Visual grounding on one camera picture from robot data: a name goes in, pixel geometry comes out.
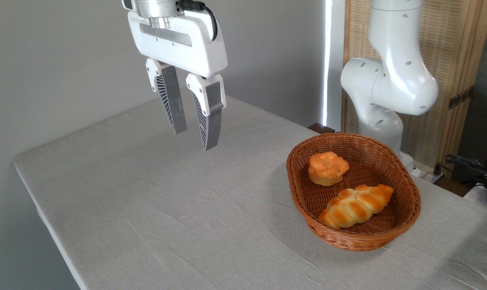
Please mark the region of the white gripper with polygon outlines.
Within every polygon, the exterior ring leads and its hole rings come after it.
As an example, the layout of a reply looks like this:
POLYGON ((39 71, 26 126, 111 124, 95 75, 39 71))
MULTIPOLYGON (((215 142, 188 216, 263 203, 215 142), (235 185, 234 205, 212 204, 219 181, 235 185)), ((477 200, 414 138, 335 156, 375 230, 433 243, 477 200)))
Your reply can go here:
POLYGON ((186 84, 193 95, 204 150, 218 145, 222 112, 227 106, 219 74, 228 65, 221 29, 212 41, 212 19, 197 11, 172 17, 170 28, 152 28, 148 19, 135 11, 129 11, 128 20, 138 51, 149 57, 146 71, 151 89, 159 94, 174 134, 187 130, 177 67, 190 72, 186 84))

